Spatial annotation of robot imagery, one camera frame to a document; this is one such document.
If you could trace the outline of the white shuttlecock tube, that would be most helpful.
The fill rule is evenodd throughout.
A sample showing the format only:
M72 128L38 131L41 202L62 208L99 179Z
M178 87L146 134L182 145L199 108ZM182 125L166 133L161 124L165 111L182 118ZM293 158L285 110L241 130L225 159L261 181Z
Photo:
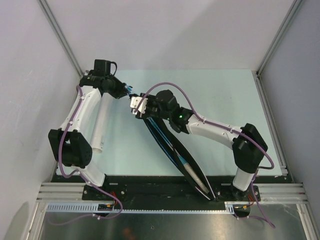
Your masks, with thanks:
M113 98L108 93L104 93L99 104L97 117L95 120L90 145L93 153L101 154L104 147L108 115Z

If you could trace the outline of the blue racket bag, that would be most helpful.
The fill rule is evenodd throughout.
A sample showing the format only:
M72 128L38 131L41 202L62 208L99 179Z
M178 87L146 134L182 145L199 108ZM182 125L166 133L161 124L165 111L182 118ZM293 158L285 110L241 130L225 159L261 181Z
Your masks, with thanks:
M215 201L217 196L204 171L188 149L169 130L165 121L177 133L187 134L187 123L193 112L180 106L170 90L162 90L156 95L144 93L129 94L131 113L143 120L148 131L185 180L205 199Z

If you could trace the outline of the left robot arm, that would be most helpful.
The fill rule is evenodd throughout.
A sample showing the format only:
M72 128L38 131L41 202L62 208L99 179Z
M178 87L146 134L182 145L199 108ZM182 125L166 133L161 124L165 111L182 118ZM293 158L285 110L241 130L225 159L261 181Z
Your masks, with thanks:
M58 129L51 129L48 140L61 175L68 179L78 173L100 200L110 196L111 188L104 184L105 174L92 161L94 143L85 136L89 119L103 97L126 97L131 88L116 77L110 60L95 59L94 68L82 75L76 86L75 102Z

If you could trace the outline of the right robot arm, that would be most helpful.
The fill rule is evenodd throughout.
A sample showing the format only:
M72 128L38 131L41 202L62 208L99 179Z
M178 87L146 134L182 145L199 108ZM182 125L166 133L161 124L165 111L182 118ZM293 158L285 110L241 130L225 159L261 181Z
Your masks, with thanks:
M132 114L144 121L157 144L187 182L206 199L242 201L248 196L252 179L268 150L254 125L247 123L237 127L206 120L193 109L180 106L170 90L162 90L156 95L133 94L130 107ZM222 191L210 184L204 171L173 131L202 136L232 150L237 170L229 190Z

